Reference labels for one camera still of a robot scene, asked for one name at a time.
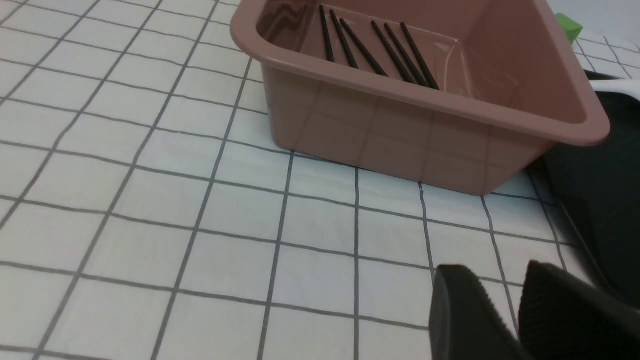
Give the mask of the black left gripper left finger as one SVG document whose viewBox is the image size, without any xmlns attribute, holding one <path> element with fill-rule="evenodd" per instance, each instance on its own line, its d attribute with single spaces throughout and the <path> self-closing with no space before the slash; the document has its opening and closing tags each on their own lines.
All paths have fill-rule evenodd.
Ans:
<svg viewBox="0 0 640 360">
<path fill-rule="evenodd" d="M 486 289 L 464 265 L 435 271 L 429 318 L 434 360 L 529 360 Z"/>
</svg>

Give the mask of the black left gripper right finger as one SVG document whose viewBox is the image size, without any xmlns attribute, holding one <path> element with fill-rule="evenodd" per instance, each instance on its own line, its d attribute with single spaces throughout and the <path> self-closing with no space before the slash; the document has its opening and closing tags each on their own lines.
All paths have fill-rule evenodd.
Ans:
<svg viewBox="0 0 640 360">
<path fill-rule="evenodd" d="M 637 360 L 638 311 L 550 263 L 531 260 L 519 341 L 536 360 Z"/>
</svg>

